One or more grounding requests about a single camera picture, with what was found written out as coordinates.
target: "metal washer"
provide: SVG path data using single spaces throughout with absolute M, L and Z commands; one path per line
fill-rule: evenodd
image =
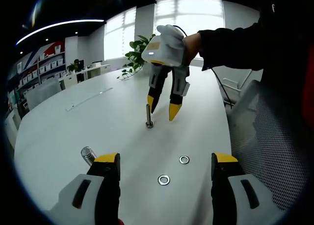
M 162 182 L 162 181 L 161 181 L 162 178 L 167 179 L 167 181 L 166 181 L 166 182 Z M 159 183 L 161 186 L 168 185 L 168 184 L 170 183 L 170 177 L 169 177 L 168 175 L 160 175 L 160 176 L 158 177 L 158 183 Z
M 186 165 L 186 164 L 188 164 L 188 163 L 190 162 L 190 158 L 189 158 L 187 155 L 182 155 L 182 156 L 180 156 L 180 158 L 179 158 L 179 162 L 180 162 L 181 164 L 183 164 L 183 165 Z

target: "ceiling light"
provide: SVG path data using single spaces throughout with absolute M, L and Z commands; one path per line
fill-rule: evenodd
M 20 39 L 15 45 L 18 45 L 20 42 L 22 42 L 23 40 L 27 39 L 29 36 L 32 36 L 33 34 L 36 34 L 37 32 L 39 31 L 42 31 L 42 30 L 45 30 L 45 29 L 48 29 L 48 28 L 51 28 L 51 27 L 54 27 L 54 26 L 57 26 L 57 25 L 64 25 L 64 24 L 69 24 L 69 23 L 91 23 L 91 22 L 97 22 L 97 23 L 102 23 L 104 22 L 104 20 L 98 20 L 98 19 L 84 19 L 84 20 L 74 20 L 74 21 L 68 21 L 68 22 L 62 22 L 62 23 L 56 23 L 56 24 L 52 24 L 52 25 L 48 25 L 48 26 L 45 26 L 43 28 L 40 28 L 36 31 L 33 31 L 32 33 L 24 36 L 22 39 Z

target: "green plant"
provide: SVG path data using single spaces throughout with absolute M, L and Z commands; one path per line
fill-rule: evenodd
M 78 71 L 79 70 L 79 66 L 75 63 L 71 63 L 68 67 L 67 67 L 68 71 Z
M 131 77 L 132 75 L 135 75 L 138 73 L 143 65 L 145 64 L 145 61 L 142 58 L 142 52 L 146 48 L 146 46 L 149 44 L 149 42 L 153 39 L 153 37 L 156 36 L 155 34 L 152 34 L 150 39 L 147 39 L 145 36 L 138 35 L 140 40 L 135 40 L 130 42 L 130 47 L 133 49 L 133 51 L 130 51 L 125 54 L 125 56 L 128 58 L 128 61 L 130 63 L 125 64 L 123 67 L 132 67 L 130 69 L 123 69 L 121 76 L 118 76 L 117 79 L 124 80 L 126 78 Z

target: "white table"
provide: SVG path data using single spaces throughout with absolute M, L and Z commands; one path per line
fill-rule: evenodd
M 103 67 L 107 68 L 109 66 L 110 66 L 110 64 L 105 64 L 105 65 L 100 65 L 100 66 L 96 66 L 96 67 L 87 68 L 87 69 L 81 70 L 79 72 L 75 72 L 72 75 L 65 75 L 65 76 L 59 78 L 59 81 L 63 81 L 66 77 L 75 76 L 75 75 L 79 75 L 79 74 L 85 74 L 85 73 L 94 71 L 96 69 L 100 69 L 101 70 L 101 68 L 103 68 Z
M 120 74 L 114 71 L 81 82 L 45 100 L 22 119 L 15 146 L 22 183 L 38 207 L 49 210 L 60 190 L 88 171 L 80 155 L 83 147 L 90 146 L 97 155 L 117 151 L 121 155 L 119 218 L 125 224 L 210 224 L 211 153 L 231 153 L 214 74 L 190 68 L 191 86 L 173 122 L 168 120 L 169 74 L 152 115 L 152 129 L 145 127 L 148 77 L 137 74 L 120 81 L 116 79 Z M 187 165 L 179 163 L 181 155 L 189 156 Z M 158 184 L 162 174 L 170 176 L 169 185 Z

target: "gloved hand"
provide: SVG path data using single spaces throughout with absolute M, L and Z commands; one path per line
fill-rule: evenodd
M 160 41 L 167 47 L 181 50 L 183 46 L 182 33 L 172 25 L 159 25 L 157 31 L 161 33 Z

